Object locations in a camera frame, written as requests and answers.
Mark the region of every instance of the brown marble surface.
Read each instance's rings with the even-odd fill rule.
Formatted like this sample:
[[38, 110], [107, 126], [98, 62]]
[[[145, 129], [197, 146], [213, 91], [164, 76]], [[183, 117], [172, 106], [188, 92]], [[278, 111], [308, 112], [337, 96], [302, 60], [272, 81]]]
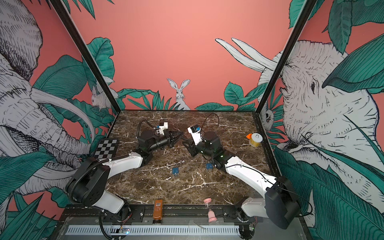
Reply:
[[[217, 131], [223, 147], [235, 153], [249, 165], [270, 174], [262, 146], [252, 147], [245, 137], [257, 132], [252, 113], [221, 112]], [[169, 130], [184, 131], [185, 138], [191, 138], [187, 127], [201, 126], [207, 112], [163, 112], [122, 111], [110, 137], [120, 140], [116, 156], [129, 153], [136, 147], [136, 131], [140, 119], [147, 119], [152, 125], [168, 122]], [[214, 131], [217, 117], [207, 120], [204, 130]], [[145, 123], [142, 130], [149, 129]], [[153, 159], [144, 167], [125, 171], [108, 180], [106, 189], [133, 204], [152, 204], [163, 199], [164, 204], [203, 204], [211, 197], [213, 204], [236, 204], [244, 196], [261, 197], [251, 187], [236, 177], [216, 168], [207, 170], [207, 161], [201, 154], [191, 157], [181, 140], [174, 148], [154, 152]], [[179, 174], [172, 174], [178, 167]]]

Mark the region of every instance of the black metal post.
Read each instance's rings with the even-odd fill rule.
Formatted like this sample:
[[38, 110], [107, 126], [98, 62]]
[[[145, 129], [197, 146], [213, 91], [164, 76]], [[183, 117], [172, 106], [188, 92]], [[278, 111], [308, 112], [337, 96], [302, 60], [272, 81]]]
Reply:
[[103, 75], [101, 74], [99, 68], [97, 67], [92, 55], [88, 51], [87, 45], [85, 45], [82, 37], [80, 36], [79, 32], [77, 31], [77, 28], [75, 27], [74, 23], [72, 22], [71, 17], [68, 15], [67, 11], [65, 10], [64, 5], [60, 0], [50, 0], [53, 8], [56, 10], [56, 13], [59, 15], [61, 21], [63, 22], [64, 26], [66, 27], [68, 33], [71, 35], [74, 43], [76, 44], [77, 48], [79, 49], [81, 55], [83, 56], [85, 62], [88, 64], [89, 68], [91, 69], [92, 73], [94, 74], [96, 80], [100, 84], [101, 88], [103, 89], [104, 93], [106, 94], [107, 98], [111, 102], [112, 107], [115, 109], [116, 113], [120, 112], [120, 107], [118, 103], [116, 102], [115, 98], [112, 96], [112, 93], [110, 92], [108, 85], [105, 83]]
[[261, 101], [259, 102], [259, 105], [257, 106], [257, 109], [256, 109], [257, 114], [261, 113], [263, 106], [265, 105], [270, 93], [272, 92], [273, 86], [276, 84], [277, 79], [279, 79], [280, 73], [283, 70], [285, 63], [287, 62], [288, 57], [291, 54], [291, 51], [295, 46], [297, 39], [299, 38], [301, 31], [303, 30], [304, 25], [307, 22], [315, 3], [316, 3], [316, 0], [306, 0], [306, 2], [304, 3], [303, 9], [300, 12], [299, 17], [297, 18], [296, 24], [293, 27], [291, 35], [288, 38], [287, 44], [285, 45], [285, 48], [283, 50], [283, 53], [281, 54], [279, 62], [277, 63], [277, 66], [273, 71], [272, 77], [265, 89], [264, 95]]

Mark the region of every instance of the checkerboard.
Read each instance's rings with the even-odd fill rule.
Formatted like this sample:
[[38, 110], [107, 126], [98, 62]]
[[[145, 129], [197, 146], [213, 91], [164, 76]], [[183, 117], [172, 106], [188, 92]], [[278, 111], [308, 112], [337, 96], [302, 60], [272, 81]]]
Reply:
[[112, 158], [116, 155], [118, 149], [119, 140], [117, 138], [104, 138], [98, 143], [94, 158]]

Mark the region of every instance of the rabbit illustration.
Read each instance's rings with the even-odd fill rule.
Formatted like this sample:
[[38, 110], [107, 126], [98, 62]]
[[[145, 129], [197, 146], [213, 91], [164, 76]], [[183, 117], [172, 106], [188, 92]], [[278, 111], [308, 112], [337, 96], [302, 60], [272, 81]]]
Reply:
[[[107, 83], [108, 87], [109, 87], [109, 84], [114, 82], [109, 77], [106, 77], [106, 76], [103, 76], [103, 77], [104, 77], [104, 81]], [[118, 94], [116, 93], [116, 91], [114, 91], [110, 87], [109, 87], [109, 90], [111, 91], [112, 96], [114, 98], [118, 98]], [[92, 106], [98, 106], [99, 109], [112, 107], [111, 102], [107, 98], [107, 95], [104, 93], [103, 89], [101, 88], [101, 86], [98, 82], [96, 83], [96, 87], [95, 86], [92, 87]]]
[[176, 90], [176, 106], [179, 105], [179, 107], [177, 108], [178, 110], [190, 110], [190, 108], [185, 104], [184, 102], [184, 94], [183, 94], [183, 88], [185, 88], [190, 80], [187, 79], [187, 80], [184, 80], [180, 86], [180, 88], [177, 87], [177, 84], [172, 80], [172, 79], [169, 79], [167, 78], [168, 82], [169, 82], [169, 85]]

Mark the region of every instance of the yellow can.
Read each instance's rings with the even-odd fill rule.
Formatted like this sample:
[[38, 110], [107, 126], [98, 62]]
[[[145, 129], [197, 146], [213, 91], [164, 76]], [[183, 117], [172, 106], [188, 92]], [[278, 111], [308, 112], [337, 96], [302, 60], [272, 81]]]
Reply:
[[263, 137], [258, 133], [248, 134], [249, 144], [253, 147], [258, 147], [263, 141]]

